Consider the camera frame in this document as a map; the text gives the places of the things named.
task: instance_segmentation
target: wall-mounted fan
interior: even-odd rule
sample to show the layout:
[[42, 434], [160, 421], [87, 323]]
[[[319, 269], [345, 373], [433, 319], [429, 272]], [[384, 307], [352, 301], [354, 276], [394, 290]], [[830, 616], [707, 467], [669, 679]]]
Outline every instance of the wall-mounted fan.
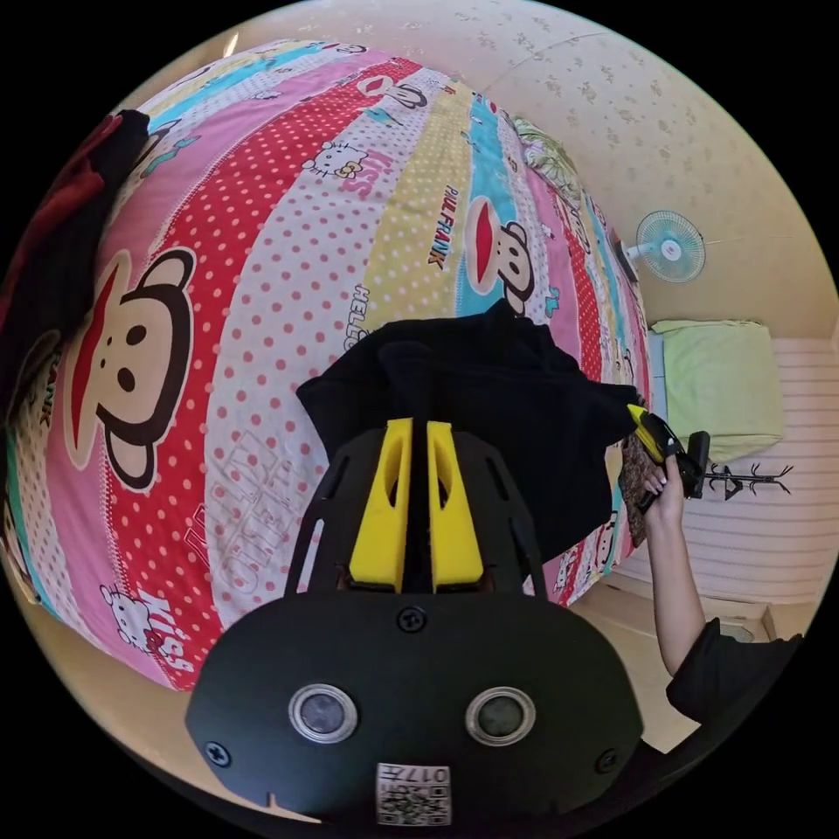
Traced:
[[656, 210], [641, 220], [637, 244], [622, 248], [630, 263], [641, 261], [667, 282], [695, 279], [705, 264], [705, 244], [694, 225], [670, 210]]

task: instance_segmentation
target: bed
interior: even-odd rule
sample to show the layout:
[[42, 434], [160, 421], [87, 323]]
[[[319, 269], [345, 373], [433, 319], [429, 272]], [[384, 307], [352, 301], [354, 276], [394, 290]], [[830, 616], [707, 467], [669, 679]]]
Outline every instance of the bed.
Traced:
[[[30, 596], [148, 678], [189, 690], [282, 596], [327, 466], [295, 389], [383, 323], [506, 299], [650, 401], [614, 230], [559, 143], [459, 81], [282, 40], [142, 110], [94, 309], [9, 436], [3, 530]], [[622, 468], [618, 445], [609, 521], [544, 566], [560, 605], [633, 550]]]

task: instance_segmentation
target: person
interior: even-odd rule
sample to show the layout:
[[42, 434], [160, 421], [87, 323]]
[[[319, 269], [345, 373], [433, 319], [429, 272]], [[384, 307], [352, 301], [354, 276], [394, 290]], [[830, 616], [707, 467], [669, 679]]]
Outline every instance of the person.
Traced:
[[683, 777], [736, 731], [801, 644], [800, 635], [742, 643], [722, 634], [719, 618], [706, 620], [682, 529], [684, 490], [675, 451], [670, 440], [664, 468], [645, 481], [656, 496], [645, 524], [655, 633], [671, 676], [667, 698], [699, 727], [666, 753], [642, 740], [609, 790], [574, 811], [568, 822], [574, 829], [592, 829]]
[[672, 676], [670, 704], [705, 724], [732, 706], [753, 708], [802, 639], [746, 644], [723, 635], [719, 618], [705, 619], [682, 529], [684, 492], [674, 452], [670, 440], [664, 469], [656, 468], [645, 483], [656, 496], [645, 516], [655, 633]]

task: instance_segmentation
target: handheld device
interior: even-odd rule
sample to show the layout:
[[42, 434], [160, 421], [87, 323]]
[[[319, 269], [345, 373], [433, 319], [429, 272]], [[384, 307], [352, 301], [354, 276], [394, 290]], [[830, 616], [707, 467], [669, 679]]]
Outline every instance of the handheld device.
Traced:
[[[711, 450], [711, 436], [708, 432], [695, 431], [689, 437], [688, 450], [685, 451], [676, 433], [661, 417], [638, 405], [630, 405], [628, 408], [637, 426], [635, 433], [656, 465], [661, 466], [664, 463], [668, 442], [673, 440], [684, 497], [701, 498], [708, 454]], [[656, 498], [653, 493], [646, 493], [638, 505], [641, 513], [646, 513]]]

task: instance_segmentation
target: qr code sticker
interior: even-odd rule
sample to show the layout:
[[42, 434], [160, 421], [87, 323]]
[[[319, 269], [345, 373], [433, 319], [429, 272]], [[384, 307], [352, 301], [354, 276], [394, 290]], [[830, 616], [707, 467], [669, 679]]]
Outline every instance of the qr code sticker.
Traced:
[[380, 763], [376, 772], [378, 823], [414, 828], [450, 825], [450, 779], [447, 766]]

